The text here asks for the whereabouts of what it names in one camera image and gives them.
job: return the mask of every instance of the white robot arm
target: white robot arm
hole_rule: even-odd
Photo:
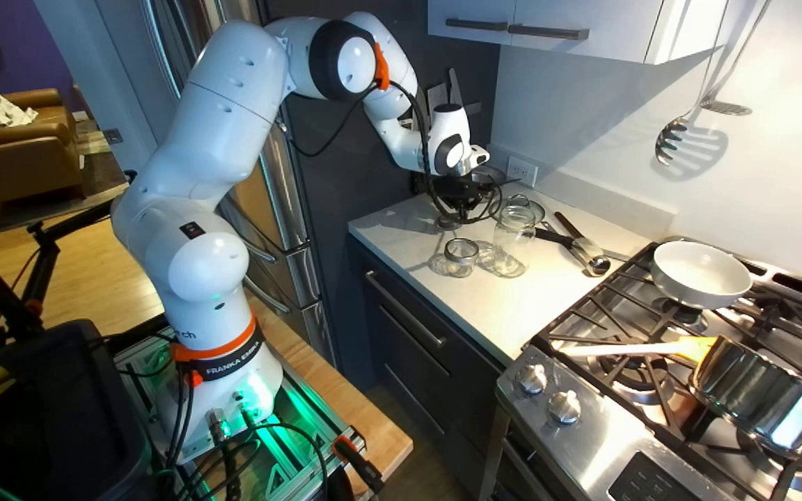
[[[251,174],[292,91],[318,99],[368,91],[365,115],[404,169],[464,174],[486,162],[461,108],[437,112],[432,131],[401,122],[416,77],[375,17],[221,24],[184,87],[164,144],[113,202],[113,232],[149,276],[178,339],[178,375],[159,396],[160,426],[176,426],[181,392],[194,399],[178,463],[205,450],[215,418],[266,418],[281,387],[281,364],[241,293],[248,251],[215,206]]]

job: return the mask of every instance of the stove knob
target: stove knob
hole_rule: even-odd
[[[578,419],[578,399],[574,389],[564,392],[554,392],[549,396],[549,412],[558,419],[558,422],[577,422]]]
[[[545,392],[545,367],[542,364],[526,364],[518,375],[518,387],[529,396]]]

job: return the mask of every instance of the white wall cabinet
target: white wall cabinet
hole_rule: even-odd
[[[716,44],[727,0],[429,0],[429,33],[663,65]]]

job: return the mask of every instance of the chair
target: chair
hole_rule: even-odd
[[[35,108],[27,126],[0,129],[0,202],[72,188],[79,195],[79,151],[68,108],[56,90],[6,94]]]

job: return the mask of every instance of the stainless steel oven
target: stainless steel oven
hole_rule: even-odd
[[[751,273],[744,298],[685,308],[654,286],[654,247],[532,336],[500,373],[482,497],[802,497],[802,444],[773,450],[737,418],[707,405],[689,387],[696,367],[674,355],[582,358],[563,350],[712,335],[802,375],[798,277],[741,259]]]

